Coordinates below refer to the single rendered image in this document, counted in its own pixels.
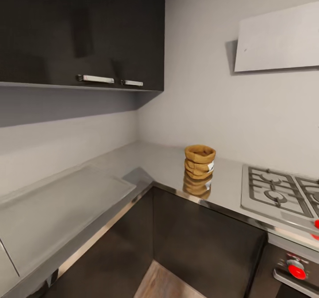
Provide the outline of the popcorn bag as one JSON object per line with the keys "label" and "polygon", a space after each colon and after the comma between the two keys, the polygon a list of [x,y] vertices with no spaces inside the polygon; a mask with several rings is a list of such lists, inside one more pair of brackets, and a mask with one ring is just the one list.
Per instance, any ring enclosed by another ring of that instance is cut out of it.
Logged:
{"label": "popcorn bag", "polygon": [[193,145],[185,148],[185,171],[192,179],[205,179],[214,171],[216,150],[205,145]]}

